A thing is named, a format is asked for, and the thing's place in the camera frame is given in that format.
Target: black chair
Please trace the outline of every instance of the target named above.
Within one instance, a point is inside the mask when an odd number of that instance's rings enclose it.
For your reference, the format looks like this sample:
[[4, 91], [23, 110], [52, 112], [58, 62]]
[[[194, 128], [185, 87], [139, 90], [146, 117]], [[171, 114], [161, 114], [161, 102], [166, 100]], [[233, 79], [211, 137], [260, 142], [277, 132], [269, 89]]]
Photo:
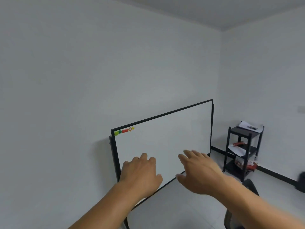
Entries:
[[[259, 196], [257, 189], [255, 188], [253, 182], [250, 179], [246, 179], [242, 183], [246, 188], [251, 190], [253, 193]], [[242, 224], [232, 215], [231, 212], [227, 210], [224, 217], [224, 226], [226, 229], [245, 229]]]

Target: black shelf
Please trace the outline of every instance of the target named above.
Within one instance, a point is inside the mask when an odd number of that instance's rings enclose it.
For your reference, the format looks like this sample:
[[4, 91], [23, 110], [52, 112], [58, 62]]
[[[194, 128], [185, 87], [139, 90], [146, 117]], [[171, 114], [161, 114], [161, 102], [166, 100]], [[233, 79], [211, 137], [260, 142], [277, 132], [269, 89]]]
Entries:
[[227, 163], [225, 167], [230, 174], [239, 178], [240, 180], [243, 180], [250, 172], [252, 172], [251, 170], [246, 170], [246, 173], [244, 175], [242, 169], [235, 165], [234, 160]]
[[238, 126], [232, 128], [231, 133], [235, 134], [235, 135], [238, 135], [238, 136], [241, 136], [241, 137], [244, 137], [244, 138], [250, 138], [250, 134], [252, 134], [251, 138], [254, 138], [254, 137], [256, 137], [257, 135], [260, 134], [259, 132], [254, 132], [254, 131], [251, 131], [251, 130], [247, 130], [247, 129], [244, 129], [244, 128], [240, 128]]
[[[244, 144], [244, 145], [238, 145], [238, 147], [241, 147], [242, 149], [244, 150], [247, 150], [247, 144]], [[250, 150], [249, 150], [249, 158], [252, 157], [253, 154], [255, 154], [257, 152], [257, 148], [254, 147], [254, 146], [250, 146]], [[228, 153], [230, 154], [234, 154], [235, 156], [238, 156], [237, 154], [235, 154], [232, 150], [230, 150], [228, 148]]]

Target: wall outlet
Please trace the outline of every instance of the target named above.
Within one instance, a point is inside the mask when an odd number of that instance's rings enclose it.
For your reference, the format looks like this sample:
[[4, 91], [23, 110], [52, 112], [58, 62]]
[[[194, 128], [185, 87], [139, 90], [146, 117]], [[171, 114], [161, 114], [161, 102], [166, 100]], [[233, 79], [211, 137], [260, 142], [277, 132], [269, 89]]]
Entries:
[[305, 106], [298, 106], [298, 113], [305, 114]]

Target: white wall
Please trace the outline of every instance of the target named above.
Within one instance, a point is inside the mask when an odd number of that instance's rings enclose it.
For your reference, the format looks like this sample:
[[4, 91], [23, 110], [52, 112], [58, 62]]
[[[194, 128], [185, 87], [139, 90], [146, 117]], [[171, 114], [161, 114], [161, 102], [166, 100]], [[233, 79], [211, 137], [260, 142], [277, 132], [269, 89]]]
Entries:
[[1, 228], [67, 228], [116, 182], [110, 129], [216, 98], [216, 30], [112, 0], [0, 0], [0, 25]]
[[260, 165], [296, 180], [305, 171], [304, 84], [305, 7], [225, 31], [212, 145], [225, 149], [241, 120], [263, 123]]

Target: whiteboard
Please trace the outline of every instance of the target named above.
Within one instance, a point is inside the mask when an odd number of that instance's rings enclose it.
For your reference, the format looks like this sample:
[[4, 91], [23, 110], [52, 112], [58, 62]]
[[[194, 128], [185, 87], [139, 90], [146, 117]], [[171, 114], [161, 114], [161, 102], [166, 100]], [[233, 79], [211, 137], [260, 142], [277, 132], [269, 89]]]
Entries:
[[148, 158], [156, 158], [156, 174], [163, 177], [158, 190], [173, 181], [177, 173], [184, 172], [178, 158], [183, 150], [210, 152], [212, 109], [213, 100], [207, 100], [112, 129], [112, 153], [118, 180], [124, 161], [130, 162], [145, 152]]

